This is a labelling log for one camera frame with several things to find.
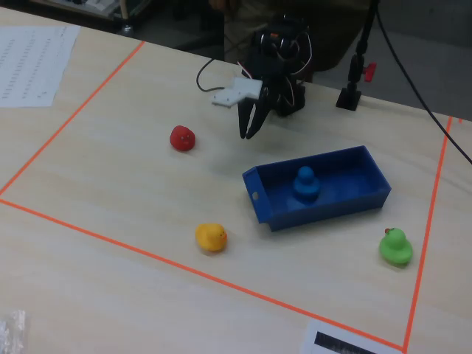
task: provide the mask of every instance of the paper sheet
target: paper sheet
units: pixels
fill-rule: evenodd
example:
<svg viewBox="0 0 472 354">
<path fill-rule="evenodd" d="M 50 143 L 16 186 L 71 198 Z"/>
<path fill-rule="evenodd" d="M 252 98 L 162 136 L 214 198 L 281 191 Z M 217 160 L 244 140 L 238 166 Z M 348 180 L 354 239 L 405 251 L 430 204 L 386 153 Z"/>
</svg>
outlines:
<svg viewBox="0 0 472 354">
<path fill-rule="evenodd" d="M 50 107 L 79 30 L 0 27 L 0 107 Z"/>
<path fill-rule="evenodd" d="M 401 354 L 363 336 L 311 319 L 300 354 Z"/>
</svg>

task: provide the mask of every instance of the orange tape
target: orange tape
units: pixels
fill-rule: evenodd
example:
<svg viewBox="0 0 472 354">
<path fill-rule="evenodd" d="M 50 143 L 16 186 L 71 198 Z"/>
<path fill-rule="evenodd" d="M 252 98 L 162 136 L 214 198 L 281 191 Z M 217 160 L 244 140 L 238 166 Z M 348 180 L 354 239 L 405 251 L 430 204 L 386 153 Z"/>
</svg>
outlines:
<svg viewBox="0 0 472 354">
<path fill-rule="evenodd" d="M 13 184 L 13 182 L 15 182 L 18 179 L 18 177 L 32 164 L 32 162 L 36 160 L 36 158 L 44 151 L 45 148 L 47 148 L 49 144 L 51 144 L 51 142 L 59 135 L 59 133 L 63 131 L 63 129 L 84 109 L 84 107 L 91 101 L 91 99 L 94 98 L 95 95 L 101 89 L 103 89 L 103 87 L 105 87 L 108 81 L 110 81 L 113 78 L 113 76 L 115 76 L 117 72 L 121 70 L 121 68 L 142 48 L 144 43 L 145 42 L 142 41 L 134 49 L 134 51 L 132 51 L 129 54 L 129 56 L 127 56 L 126 59 L 124 59 L 124 61 L 121 62 L 121 64 L 118 65 L 118 67 L 115 70 L 113 70 L 113 72 L 105 79 L 105 81 L 103 81 L 100 84 L 100 86 L 98 86 L 97 89 L 92 92 L 92 94 L 88 97 L 88 99 L 84 103 L 82 103 L 82 105 L 80 105 L 80 107 L 73 113 L 73 115 L 71 115 L 70 118 L 68 118 L 49 139 L 47 139 L 44 145 L 41 146 L 39 150 L 36 151 L 36 153 L 33 156 L 31 156 L 31 158 L 27 161 L 27 163 L 24 164 L 23 167 L 20 168 L 20 170 L 7 182 L 7 184 L 4 185 L 4 187 L 0 190 L 0 195 L 5 193 L 5 191 Z"/>
<path fill-rule="evenodd" d="M 449 117 L 448 125 L 446 127 L 446 131 L 448 133 L 451 130 L 451 124 L 452 124 L 452 117 Z M 428 212 L 428 220 L 426 222 L 425 238 L 423 239 L 423 247 L 421 249 L 420 266 L 418 268 L 416 283 L 414 285 L 413 301 L 412 301 L 412 306 L 410 307 L 410 313 L 409 313 L 409 317 L 408 317 L 408 324 L 406 326 L 405 339 L 403 341 L 403 348 L 402 348 L 403 353 L 406 353 L 408 351 L 410 337 L 412 335 L 414 314 L 416 312 L 416 306 L 417 306 L 417 303 L 418 303 L 418 296 L 420 295 L 421 279 L 423 277 L 423 269 L 425 267 L 426 251 L 428 250 L 428 243 L 429 243 L 429 234 L 431 232 L 431 223 L 433 222 L 434 206 L 436 205 L 437 190 L 438 190 L 439 185 L 440 185 L 440 179 L 441 179 L 441 172 L 443 170 L 445 150 L 446 150 L 447 147 L 448 147 L 448 137 L 446 135 L 444 135 L 444 139 L 442 140 L 442 149 L 441 149 L 441 154 L 440 154 L 440 160 L 437 163 L 436 178 L 434 180 L 433 193 L 431 195 L 431 202 L 429 204 L 429 212 Z"/>
<path fill-rule="evenodd" d="M 83 229 L 81 227 L 78 227 L 78 226 L 74 226 L 74 225 L 71 225 L 70 223 L 66 223 L 65 221 L 61 221 L 61 220 L 58 220 L 56 218 L 53 218 L 51 216 L 48 216 L 48 215 L 45 215 L 41 212 L 36 212 L 35 210 L 31 210 L 29 208 L 26 208 L 24 206 L 21 206 L 21 205 L 18 205 L 18 204 L 14 204 L 10 201 L 5 201 L 3 199 L 0 199 L 0 204 L 4 204 L 4 205 L 8 205 L 9 207 L 13 207 L 15 209 L 18 209 L 18 210 L 22 210 L 24 212 L 27 212 L 29 214 L 32 214 L 32 215 L 35 215 L 35 216 L 38 216 L 39 218 L 43 218 L 43 219 L 46 219 L 48 221 L 51 221 L 53 223 L 56 223 L 58 225 L 61 225 L 61 226 L 65 226 L 69 229 L 72 229 L 72 230 L 75 230 L 75 231 L 78 231 L 78 232 L 81 232 L 85 235 L 88 235 L 88 236 L 92 236 L 92 237 L 95 237 L 99 240 L 102 240 L 102 241 L 105 241 L 105 242 L 108 242 L 108 243 L 111 243 L 115 246 L 118 246 L 118 247 L 122 247 L 124 249 L 127 249 L 129 251 L 133 251 L 133 252 L 136 252 L 136 253 L 139 253 L 139 254 L 142 254 L 143 256 L 146 256 L 146 257 L 149 257 L 149 258 L 153 258 L 154 260 L 158 260 L 159 262 L 163 262 L 163 263 L 166 263 L 168 264 L 169 266 L 172 266 L 172 267 L 176 267 L 176 268 L 179 268 L 183 271 L 188 271 L 190 273 L 193 273 L 195 275 L 198 275 L 200 277 L 203 277 L 203 278 L 206 278 L 208 280 L 211 280 L 213 282 L 217 282 L 221 285 L 224 285 L 224 286 L 227 286 L 228 288 L 232 288 L 232 289 L 235 289 L 237 291 L 241 291 L 245 294 L 248 294 L 248 295 L 251 295 L 251 296 L 254 296 L 254 297 L 257 297 L 258 299 L 261 299 L 261 300 L 264 300 L 264 301 L 267 301 L 267 302 L 270 302 L 271 304 L 274 304 L 274 305 L 277 305 L 277 306 L 280 306 L 282 308 L 286 308 L 288 310 L 292 310 L 293 312 L 297 312 L 297 313 L 300 313 L 302 315 L 305 315 L 305 316 L 308 316 L 308 317 L 311 317 L 312 319 L 318 319 L 319 321 L 323 321 L 323 322 L 326 322 L 330 325 L 333 325 L 333 326 L 336 326 L 336 327 L 339 327 L 339 328 L 342 328 L 343 330 L 348 330 L 350 331 L 351 333 L 354 333 L 354 334 L 357 334 L 359 336 L 363 336 L 365 338 L 368 338 L 368 339 L 371 339 L 373 341 L 376 341 L 378 343 L 381 343 L 381 344 L 384 344 L 386 345 L 387 347 L 391 347 L 391 348 L 394 348 L 396 350 L 401 350 L 401 346 L 398 345 L 398 344 L 393 344 L 389 341 L 386 341 L 385 339 L 382 339 L 382 338 L 379 338 L 379 337 L 376 337 L 372 334 L 369 334 L 369 333 L 366 333 L 366 332 L 363 332 L 361 330 L 357 330 L 353 327 L 350 327 L 350 326 L 347 326 L 345 324 L 342 324 L 342 323 L 339 323 L 337 321 L 333 321 L 332 319 L 328 319 L 326 317 L 323 317 L 323 316 L 320 316 L 320 315 L 316 315 L 315 313 L 311 313 L 309 311 L 306 311 L 306 310 L 303 310 L 301 308 L 297 308 L 293 305 L 289 305 L 285 302 L 282 302 L 282 301 L 279 301 L 279 300 L 276 300 L 276 299 L 273 299 L 269 296 L 266 296 L 266 295 L 262 295 L 262 294 L 259 294 L 255 291 L 252 291 L 252 290 L 249 290 L 247 288 L 244 288 L 242 286 L 239 286 L 239 285 L 236 285 L 236 284 L 233 284 L 231 282 L 227 282 L 226 280 L 222 280 L 220 278 L 217 278 L 217 277 L 214 277 L 210 274 L 207 274 L 207 273 L 204 273 L 202 271 L 199 271 L 197 269 L 194 269 L 194 268 L 190 268 L 186 265 L 183 265 L 183 264 L 180 264 L 180 263 L 177 263 L 177 262 L 174 262 L 173 260 L 169 260 L 167 258 L 164 258 L 164 257 L 161 257 L 161 256 L 158 256 L 157 254 L 154 254 L 154 253 L 151 253 L 151 252 L 148 252 L 148 251 L 145 251 L 143 249 L 139 249 L 135 246 L 132 246 L 132 245 L 128 245 L 127 243 L 123 243 L 121 241 L 118 241 L 118 240 L 114 240 L 112 238 L 109 238 L 109 237 L 106 237 L 106 236 L 103 236 L 103 235 L 100 235 L 100 234 L 97 234 L 96 232 L 92 232 L 92 231 L 89 231 L 89 230 L 86 230 L 86 229 Z"/>
</svg>

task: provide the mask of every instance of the yellow rubber duck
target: yellow rubber duck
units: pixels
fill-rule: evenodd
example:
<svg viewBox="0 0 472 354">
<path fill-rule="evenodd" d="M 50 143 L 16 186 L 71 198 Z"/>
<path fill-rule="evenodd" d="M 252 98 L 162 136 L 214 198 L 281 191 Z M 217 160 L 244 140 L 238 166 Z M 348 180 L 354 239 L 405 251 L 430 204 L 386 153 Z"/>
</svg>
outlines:
<svg viewBox="0 0 472 354">
<path fill-rule="evenodd" d="M 204 251 L 218 252 L 225 248 L 228 235 L 217 223 L 203 223 L 195 230 L 195 239 Z"/>
</svg>

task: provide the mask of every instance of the cable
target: cable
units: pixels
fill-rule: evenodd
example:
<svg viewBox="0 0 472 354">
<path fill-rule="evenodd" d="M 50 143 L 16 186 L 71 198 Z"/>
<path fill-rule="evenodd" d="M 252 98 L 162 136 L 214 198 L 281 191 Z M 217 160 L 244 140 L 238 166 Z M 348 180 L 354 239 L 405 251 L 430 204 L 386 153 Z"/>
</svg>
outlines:
<svg viewBox="0 0 472 354">
<path fill-rule="evenodd" d="M 252 34 L 250 34 L 250 35 L 244 37 L 244 38 L 241 39 L 240 41 L 238 41 L 238 42 L 236 42 L 235 44 L 233 44 L 233 45 L 231 46 L 231 48 L 228 48 L 228 49 L 224 52 L 224 54 L 226 55 L 226 54 L 228 54 L 229 52 L 231 52 L 232 50 L 236 49 L 240 44 L 242 44 L 242 43 L 244 43 L 245 41 L 247 41 L 248 39 L 250 39 L 250 37 L 252 37 Z M 211 92 L 211 91 L 218 91 L 218 90 L 224 90 L 224 89 L 225 89 L 224 87 L 203 88 L 203 87 L 200 86 L 200 75 L 201 75 L 201 73 L 203 72 L 203 70 L 205 70 L 205 68 L 206 68 L 209 64 L 211 64 L 211 63 L 213 62 L 213 60 L 214 60 L 214 58 L 208 60 L 208 61 L 206 62 L 206 64 L 203 65 L 203 66 L 201 67 L 201 69 L 200 69 L 200 70 L 198 71 L 198 73 L 197 73 L 197 79 L 196 79 L 196 81 L 197 81 L 197 87 L 200 89 L 200 91 L 203 91 L 203 92 Z"/>
<path fill-rule="evenodd" d="M 208 60 L 206 62 L 205 65 L 203 65 L 200 69 L 200 71 L 198 72 L 197 74 L 197 86 L 198 88 L 200 89 L 200 91 L 203 91 L 203 92 L 211 92 L 211 91 L 217 91 L 217 90 L 224 90 L 224 87 L 212 87 L 212 88 L 203 88 L 200 86 L 200 75 L 202 73 L 203 70 L 205 70 L 205 68 L 212 63 L 212 61 L 214 60 L 214 58 Z"/>
<path fill-rule="evenodd" d="M 471 158 L 467 155 L 467 153 L 465 153 L 465 151 L 454 141 L 454 139 L 452 139 L 452 137 L 449 135 L 449 133 L 446 131 L 446 129 L 444 129 L 444 127 L 441 125 L 440 121 L 437 120 L 437 118 L 434 116 L 433 112 L 431 112 L 431 110 L 429 109 L 429 107 L 426 105 L 426 102 L 425 102 L 424 99 L 421 97 L 420 92 L 418 92 L 416 86 L 413 84 L 412 79 L 410 78 L 410 76 L 409 76 L 408 73 L 406 72 L 405 68 L 403 67 L 403 64 L 400 62 L 400 59 L 398 59 L 397 53 L 396 53 L 395 50 L 393 49 L 392 43 L 391 43 L 390 40 L 389 40 L 389 36 L 386 34 L 386 30 L 385 30 L 385 28 L 384 28 L 384 24 L 382 23 L 381 15 L 380 15 L 378 9 L 376 9 L 375 14 L 377 15 L 378 26 L 381 28 L 383 37 L 385 38 L 386 45 L 389 46 L 389 49 L 390 49 L 390 52 L 391 52 L 392 55 L 393 55 L 393 58 L 394 58 L 395 61 L 397 62 L 398 66 L 400 67 L 400 70 L 402 71 L 403 75 L 405 75 L 405 78 L 408 80 L 408 83 L 409 83 L 410 86 L 412 87 L 413 92 L 414 92 L 414 94 L 416 95 L 416 97 L 418 98 L 418 100 L 421 102 L 421 105 L 422 105 L 422 106 L 424 107 L 424 109 L 429 113 L 429 115 L 430 115 L 431 118 L 434 120 L 434 122 L 437 124 L 437 126 L 440 127 L 440 129 L 441 129 L 441 131 L 444 133 L 444 135 L 446 135 L 446 136 L 448 137 L 448 139 L 449 139 L 449 141 L 451 141 L 452 145 L 454 145 L 454 146 L 456 147 L 456 149 L 467 159 L 467 161 L 469 161 L 469 163 L 472 164 L 472 159 L 471 159 Z"/>
<path fill-rule="evenodd" d="M 311 59 L 313 59 L 313 48 L 311 47 L 311 39 L 310 39 L 310 34 L 308 34 L 308 32 L 303 32 L 301 34 L 306 34 L 307 38 L 308 38 L 308 45 L 310 46 L 310 59 L 308 59 L 308 61 L 306 62 L 306 64 L 298 71 L 298 72 L 293 72 L 292 75 L 297 75 L 299 74 L 300 72 L 302 72 L 303 70 L 306 69 L 306 67 L 308 66 L 309 63 L 311 63 Z"/>
<path fill-rule="evenodd" d="M 238 64 L 238 65 L 241 67 L 241 69 L 246 73 L 246 75 L 248 75 L 248 77 L 249 77 L 250 79 L 252 79 L 252 75 L 251 75 L 250 72 L 248 72 L 248 69 L 246 69 L 246 68 L 244 67 L 244 65 L 241 64 L 240 61 L 237 61 L 237 64 Z"/>
</svg>

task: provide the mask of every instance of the black cable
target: black cable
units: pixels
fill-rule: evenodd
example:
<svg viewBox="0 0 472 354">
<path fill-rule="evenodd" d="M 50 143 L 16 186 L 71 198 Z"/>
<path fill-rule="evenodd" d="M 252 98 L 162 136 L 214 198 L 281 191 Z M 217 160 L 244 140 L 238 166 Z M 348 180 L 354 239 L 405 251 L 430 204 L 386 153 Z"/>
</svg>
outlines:
<svg viewBox="0 0 472 354">
<path fill-rule="evenodd" d="M 451 141 L 452 145 L 454 145 L 456 147 L 456 149 L 467 159 L 467 161 L 469 161 L 469 163 L 472 164 L 472 159 L 454 141 L 454 139 L 452 139 L 452 137 L 449 135 L 449 133 L 446 131 L 446 129 L 444 129 L 444 127 L 441 125 L 440 121 L 437 120 L 437 118 L 434 116 L 433 112 L 431 112 L 429 107 L 426 105 L 426 102 L 421 97 L 420 92 L 418 92 L 416 86 L 413 84 L 412 79 L 410 78 L 410 76 L 406 72 L 405 68 L 403 67 L 403 64 L 400 62 L 400 59 L 398 59 L 397 53 L 395 53 L 395 50 L 393 49 L 392 43 L 389 40 L 389 36 L 386 34 L 386 30 L 384 28 L 384 24 L 382 23 L 381 15 L 380 15 L 378 9 L 376 9 L 375 14 L 377 15 L 378 26 L 381 28 L 382 34 L 385 37 L 386 45 L 389 46 L 389 49 L 390 49 L 390 52 L 392 52 L 393 58 L 397 62 L 398 66 L 400 67 L 400 70 L 402 71 L 403 75 L 405 75 L 405 78 L 408 80 L 408 83 L 412 87 L 413 92 L 414 92 L 414 94 L 416 94 L 416 97 L 418 98 L 418 100 L 421 102 L 421 105 L 423 105 L 424 109 L 429 113 L 429 115 L 434 120 L 434 122 L 437 124 L 437 126 L 440 127 L 440 129 L 444 133 L 444 135 L 446 135 L 448 137 L 448 139 Z"/>
<path fill-rule="evenodd" d="M 236 48 L 238 48 L 238 46 L 240 44 L 242 44 L 243 42 L 247 41 L 248 39 L 250 39 L 250 37 L 252 37 L 252 34 L 248 35 L 247 37 L 241 39 L 240 41 L 234 43 L 230 48 L 228 48 L 224 54 L 228 54 L 229 52 L 235 50 Z M 205 70 L 205 68 L 211 64 L 213 62 L 214 58 L 213 59 L 210 59 L 206 62 L 205 65 L 203 65 L 200 69 L 200 71 L 198 71 L 197 73 L 197 87 L 200 89 L 200 91 L 203 91 L 203 92 L 211 92 L 211 91 L 217 91 L 217 90 L 224 90 L 225 88 L 224 87 L 212 87 L 212 88 L 203 88 L 200 86 L 200 75 L 201 73 L 203 72 L 203 70 Z"/>
</svg>

